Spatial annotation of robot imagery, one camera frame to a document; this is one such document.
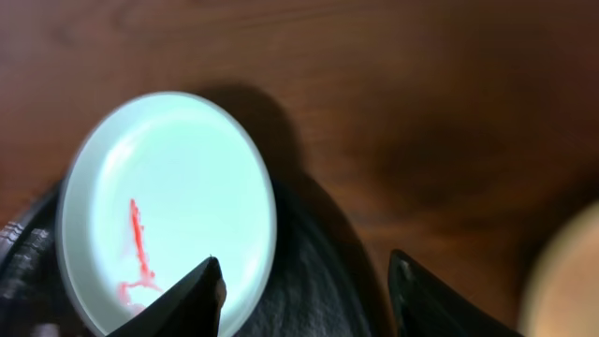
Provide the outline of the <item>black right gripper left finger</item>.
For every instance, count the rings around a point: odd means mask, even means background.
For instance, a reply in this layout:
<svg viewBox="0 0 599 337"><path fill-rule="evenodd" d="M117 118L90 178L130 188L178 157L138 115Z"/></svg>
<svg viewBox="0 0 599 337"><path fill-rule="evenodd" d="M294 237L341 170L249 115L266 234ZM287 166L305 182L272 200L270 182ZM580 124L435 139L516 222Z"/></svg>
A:
<svg viewBox="0 0 599 337"><path fill-rule="evenodd" d="M211 256L108 337L216 337L226 284Z"/></svg>

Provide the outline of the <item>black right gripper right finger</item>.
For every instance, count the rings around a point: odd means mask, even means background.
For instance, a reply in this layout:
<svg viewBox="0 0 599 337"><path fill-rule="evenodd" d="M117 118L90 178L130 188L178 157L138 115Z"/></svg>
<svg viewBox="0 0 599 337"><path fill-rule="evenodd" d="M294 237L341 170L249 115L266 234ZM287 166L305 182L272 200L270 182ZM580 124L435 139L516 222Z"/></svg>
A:
<svg viewBox="0 0 599 337"><path fill-rule="evenodd" d="M390 254L387 284L401 337L521 337L402 250Z"/></svg>

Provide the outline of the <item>mint green plate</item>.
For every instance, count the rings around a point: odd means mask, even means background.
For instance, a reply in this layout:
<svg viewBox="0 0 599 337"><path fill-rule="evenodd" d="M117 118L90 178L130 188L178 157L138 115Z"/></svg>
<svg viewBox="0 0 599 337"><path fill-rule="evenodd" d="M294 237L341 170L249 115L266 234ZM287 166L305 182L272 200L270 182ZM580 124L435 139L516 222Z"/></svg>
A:
<svg viewBox="0 0 599 337"><path fill-rule="evenodd" d="M182 92L136 97L88 136L61 189L56 249L66 293L106 336L216 258L219 321L236 334L268 282L277 241L272 183L243 127Z"/></svg>

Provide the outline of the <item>yellow plate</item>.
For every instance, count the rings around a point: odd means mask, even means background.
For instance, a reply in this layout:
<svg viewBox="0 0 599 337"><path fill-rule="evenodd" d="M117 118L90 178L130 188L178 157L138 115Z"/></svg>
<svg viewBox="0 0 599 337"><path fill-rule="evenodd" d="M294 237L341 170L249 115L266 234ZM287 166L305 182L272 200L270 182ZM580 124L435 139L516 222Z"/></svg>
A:
<svg viewBox="0 0 599 337"><path fill-rule="evenodd" d="M548 242L525 287L519 332L530 337L598 337L598 204Z"/></svg>

